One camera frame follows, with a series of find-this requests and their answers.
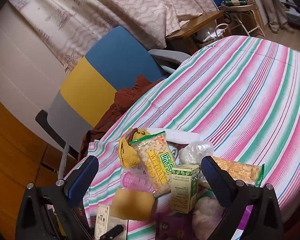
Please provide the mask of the rust brown cloth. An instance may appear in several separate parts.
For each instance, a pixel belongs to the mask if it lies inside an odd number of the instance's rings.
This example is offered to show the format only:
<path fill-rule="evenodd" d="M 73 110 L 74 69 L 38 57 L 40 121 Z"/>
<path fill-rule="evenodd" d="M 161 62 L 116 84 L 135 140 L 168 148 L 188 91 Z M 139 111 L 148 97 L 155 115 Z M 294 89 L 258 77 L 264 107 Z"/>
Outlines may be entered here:
<path fill-rule="evenodd" d="M 132 88 L 123 88 L 117 91 L 114 96 L 114 103 L 109 107 L 96 126 L 87 131 L 83 137 L 77 160 L 81 161 L 87 155 L 90 142 L 100 140 L 139 98 L 162 80 L 159 79 L 158 81 L 150 82 L 144 76 L 139 75 Z"/>

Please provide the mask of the striped pink green bedsheet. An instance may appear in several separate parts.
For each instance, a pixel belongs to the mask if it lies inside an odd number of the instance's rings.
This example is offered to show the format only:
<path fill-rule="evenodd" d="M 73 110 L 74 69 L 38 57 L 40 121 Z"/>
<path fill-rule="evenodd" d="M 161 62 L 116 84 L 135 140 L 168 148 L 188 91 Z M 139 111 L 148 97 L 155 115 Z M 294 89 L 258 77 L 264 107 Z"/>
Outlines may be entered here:
<path fill-rule="evenodd" d="M 83 198 L 88 225 L 121 186 L 118 143 L 130 128 L 201 134 L 214 155 L 263 165 L 283 220 L 300 203 L 300 52 L 265 39 L 229 36 L 196 52 L 144 94 L 88 153 L 98 173 Z"/>

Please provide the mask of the long cracker packet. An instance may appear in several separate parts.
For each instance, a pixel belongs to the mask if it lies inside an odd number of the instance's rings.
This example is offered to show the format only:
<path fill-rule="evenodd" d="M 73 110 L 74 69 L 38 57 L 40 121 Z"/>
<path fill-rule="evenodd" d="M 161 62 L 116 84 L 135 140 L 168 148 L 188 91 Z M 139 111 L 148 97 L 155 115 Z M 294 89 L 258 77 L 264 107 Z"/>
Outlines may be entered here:
<path fill-rule="evenodd" d="M 247 185 L 260 187 L 264 177 L 264 164 L 261 166 L 212 157 L 216 164 L 228 172 L 233 180 L 242 180 Z"/>

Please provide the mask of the white fluffy ball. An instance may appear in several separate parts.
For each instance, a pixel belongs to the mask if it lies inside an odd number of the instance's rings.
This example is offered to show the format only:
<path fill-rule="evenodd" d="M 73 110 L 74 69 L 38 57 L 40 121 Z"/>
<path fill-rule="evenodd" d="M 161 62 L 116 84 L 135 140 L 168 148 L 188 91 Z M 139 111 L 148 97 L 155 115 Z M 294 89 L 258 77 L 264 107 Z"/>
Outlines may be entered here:
<path fill-rule="evenodd" d="M 195 207 L 192 217 L 192 229 L 197 239 L 208 239 L 222 219 L 225 208 L 218 200 L 203 197 Z"/>

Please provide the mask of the purple snack packet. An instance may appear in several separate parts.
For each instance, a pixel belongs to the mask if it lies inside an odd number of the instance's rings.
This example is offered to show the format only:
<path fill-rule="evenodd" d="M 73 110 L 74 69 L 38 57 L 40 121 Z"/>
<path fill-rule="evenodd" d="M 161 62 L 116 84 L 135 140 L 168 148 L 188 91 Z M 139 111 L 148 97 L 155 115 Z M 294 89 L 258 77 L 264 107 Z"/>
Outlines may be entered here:
<path fill-rule="evenodd" d="M 197 239 L 192 229 L 193 212 L 156 215 L 155 239 Z"/>

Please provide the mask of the wooden desk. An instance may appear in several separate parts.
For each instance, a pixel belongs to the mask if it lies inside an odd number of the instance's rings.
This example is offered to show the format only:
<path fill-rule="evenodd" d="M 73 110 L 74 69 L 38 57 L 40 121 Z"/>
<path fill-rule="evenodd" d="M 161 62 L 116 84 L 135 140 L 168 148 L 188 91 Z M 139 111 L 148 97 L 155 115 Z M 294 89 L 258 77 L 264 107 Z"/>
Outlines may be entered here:
<path fill-rule="evenodd" d="M 193 55 L 200 49 L 200 46 L 195 42 L 194 34 L 214 21 L 222 23 L 223 15 L 223 11 L 211 11 L 189 20 L 180 30 L 166 36 L 167 49 Z"/>

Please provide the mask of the Weidan cracker packet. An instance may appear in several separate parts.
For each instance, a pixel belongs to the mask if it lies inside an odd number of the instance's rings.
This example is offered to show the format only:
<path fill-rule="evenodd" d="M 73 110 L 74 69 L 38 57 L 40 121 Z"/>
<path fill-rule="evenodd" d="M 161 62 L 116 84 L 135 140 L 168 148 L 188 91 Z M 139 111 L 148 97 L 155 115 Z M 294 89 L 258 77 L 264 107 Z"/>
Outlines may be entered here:
<path fill-rule="evenodd" d="M 171 191 L 172 170 L 176 166 L 165 134 L 162 131 L 130 142 L 130 146 L 138 154 L 156 196 Z"/>

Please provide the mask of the green white small carton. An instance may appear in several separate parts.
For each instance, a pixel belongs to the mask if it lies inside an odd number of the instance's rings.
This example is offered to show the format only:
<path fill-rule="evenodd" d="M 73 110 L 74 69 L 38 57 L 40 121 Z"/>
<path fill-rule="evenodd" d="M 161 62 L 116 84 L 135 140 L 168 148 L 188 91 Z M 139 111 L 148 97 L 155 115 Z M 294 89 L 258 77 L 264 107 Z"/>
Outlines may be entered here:
<path fill-rule="evenodd" d="M 185 164 L 172 169 L 170 208 L 188 214 L 197 202 L 199 166 Z"/>

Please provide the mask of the grey yellow blue chair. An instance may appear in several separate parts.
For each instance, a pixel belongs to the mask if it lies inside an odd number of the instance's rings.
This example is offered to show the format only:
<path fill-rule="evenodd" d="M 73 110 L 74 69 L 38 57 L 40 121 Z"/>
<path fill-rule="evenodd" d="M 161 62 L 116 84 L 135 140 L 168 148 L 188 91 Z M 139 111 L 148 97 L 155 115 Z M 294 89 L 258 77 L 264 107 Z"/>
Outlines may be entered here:
<path fill-rule="evenodd" d="M 124 27 L 112 29 L 80 59 L 62 83 L 51 106 L 35 117 L 40 127 L 77 158 L 87 131 L 101 120 L 115 93 L 172 74 L 190 56 L 181 51 L 146 48 Z"/>

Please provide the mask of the beige ointment box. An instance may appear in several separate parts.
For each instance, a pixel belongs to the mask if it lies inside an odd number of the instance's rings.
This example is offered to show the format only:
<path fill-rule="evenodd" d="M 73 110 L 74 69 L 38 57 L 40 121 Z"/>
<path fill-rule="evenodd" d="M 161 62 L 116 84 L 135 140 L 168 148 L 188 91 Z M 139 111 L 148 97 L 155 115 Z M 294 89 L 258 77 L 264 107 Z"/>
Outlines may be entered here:
<path fill-rule="evenodd" d="M 98 205 L 97 216 L 95 221 L 94 238 L 100 239 L 102 235 L 117 225 L 123 226 L 123 232 L 114 239 L 127 239 L 128 220 L 123 220 L 110 215 L 109 205 Z"/>

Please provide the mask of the clear plastic bag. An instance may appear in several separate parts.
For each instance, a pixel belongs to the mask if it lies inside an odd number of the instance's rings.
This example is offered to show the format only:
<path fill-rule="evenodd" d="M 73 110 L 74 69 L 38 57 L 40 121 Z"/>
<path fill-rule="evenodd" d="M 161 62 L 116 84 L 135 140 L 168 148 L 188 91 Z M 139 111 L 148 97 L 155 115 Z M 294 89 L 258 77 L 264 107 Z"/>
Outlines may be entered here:
<path fill-rule="evenodd" d="M 206 156 L 213 156 L 213 144 L 207 140 L 192 142 L 179 151 L 179 158 L 182 164 L 201 165 L 202 159 Z"/>

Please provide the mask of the yellow knit sock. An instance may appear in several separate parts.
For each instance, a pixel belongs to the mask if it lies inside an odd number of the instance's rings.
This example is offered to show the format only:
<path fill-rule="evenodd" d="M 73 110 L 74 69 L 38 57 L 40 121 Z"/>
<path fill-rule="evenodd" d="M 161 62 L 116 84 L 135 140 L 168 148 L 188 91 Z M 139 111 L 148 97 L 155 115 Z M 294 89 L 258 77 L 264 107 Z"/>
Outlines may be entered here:
<path fill-rule="evenodd" d="M 130 142 L 141 139 L 147 135 L 150 135 L 148 131 L 140 128 L 130 128 L 119 140 L 118 155 L 121 165 L 124 168 L 134 168 L 141 164 L 139 156 L 130 146 Z"/>

